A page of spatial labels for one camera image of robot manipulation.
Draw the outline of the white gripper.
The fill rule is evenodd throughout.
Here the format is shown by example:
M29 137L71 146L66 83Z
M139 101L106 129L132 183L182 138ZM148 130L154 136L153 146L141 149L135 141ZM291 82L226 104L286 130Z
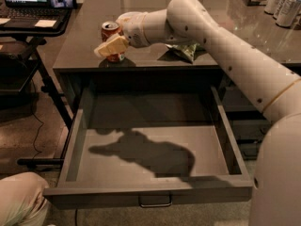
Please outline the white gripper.
M150 43L146 39L143 22L146 12L126 12L117 18L123 35L114 34L94 49L97 57L109 57L124 53L129 44L135 48L148 47Z

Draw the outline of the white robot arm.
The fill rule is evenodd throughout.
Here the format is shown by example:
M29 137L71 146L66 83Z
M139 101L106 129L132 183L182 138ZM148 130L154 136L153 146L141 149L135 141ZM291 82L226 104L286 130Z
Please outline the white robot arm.
M94 53L154 43L200 44L272 123L254 173L249 226L301 226L301 77L220 26L198 0L171 0L154 12L120 15Z

